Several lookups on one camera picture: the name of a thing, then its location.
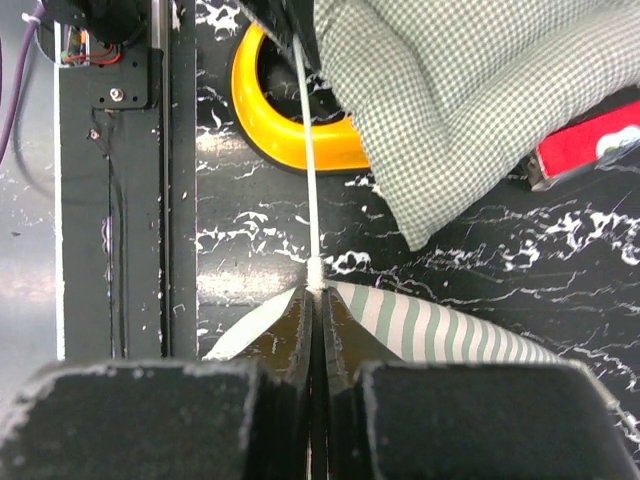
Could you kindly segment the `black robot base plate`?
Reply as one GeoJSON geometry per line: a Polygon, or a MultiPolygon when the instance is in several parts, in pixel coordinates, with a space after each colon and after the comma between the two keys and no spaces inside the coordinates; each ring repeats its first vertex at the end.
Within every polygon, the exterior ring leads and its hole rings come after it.
{"type": "Polygon", "coordinates": [[[192,359],[196,5],[50,1],[56,354],[192,359]]]}

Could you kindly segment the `green checked cushion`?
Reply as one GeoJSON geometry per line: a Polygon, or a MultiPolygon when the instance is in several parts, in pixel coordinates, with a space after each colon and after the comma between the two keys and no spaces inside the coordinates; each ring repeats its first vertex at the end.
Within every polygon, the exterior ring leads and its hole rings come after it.
{"type": "Polygon", "coordinates": [[[639,80],[635,1],[318,1],[321,74],[411,250],[639,80]]]}

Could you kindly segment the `striped green pet tent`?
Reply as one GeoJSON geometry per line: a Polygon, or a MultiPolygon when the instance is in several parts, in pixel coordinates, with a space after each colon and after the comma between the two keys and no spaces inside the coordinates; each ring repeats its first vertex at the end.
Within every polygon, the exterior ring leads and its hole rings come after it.
{"type": "Polygon", "coordinates": [[[489,321],[374,287],[333,282],[353,318],[404,361],[555,364],[559,357],[489,321]]]}

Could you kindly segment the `yellow pet bowl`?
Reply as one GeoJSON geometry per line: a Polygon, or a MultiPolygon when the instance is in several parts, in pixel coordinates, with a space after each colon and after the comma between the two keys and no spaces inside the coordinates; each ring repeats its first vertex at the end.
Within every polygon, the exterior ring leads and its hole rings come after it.
{"type": "MultiPolygon", "coordinates": [[[[240,132],[254,150],[271,163],[303,173],[306,170],[304,128],[278,112],[259,82],[259,53],[268,37],[252,24],[242,36],[229,68],[231,109],[240,132]]],[[[359,135],[348,118],[311,128],[315,166],[319,174],[363,172],[369,162],[359,135]]]]}

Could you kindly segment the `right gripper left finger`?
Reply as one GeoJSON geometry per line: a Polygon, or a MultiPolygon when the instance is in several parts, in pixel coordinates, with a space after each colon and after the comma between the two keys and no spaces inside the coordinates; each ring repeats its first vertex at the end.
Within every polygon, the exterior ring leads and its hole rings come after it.
{"type": "Polygon", "coordinates": [[[232,359],[43,367],[2,417],[2,477],[305,478],[312,302],[276,302],[232,359]]]}

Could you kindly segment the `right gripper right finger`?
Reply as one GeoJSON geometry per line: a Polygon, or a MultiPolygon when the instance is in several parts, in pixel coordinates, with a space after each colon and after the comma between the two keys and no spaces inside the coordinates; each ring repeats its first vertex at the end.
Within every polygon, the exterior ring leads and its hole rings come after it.
{"type": "Polygon", "coordinates": [[[333,479],[635,479],[583,364],[402,361],[327,289],[321,303],[333,479]]]}

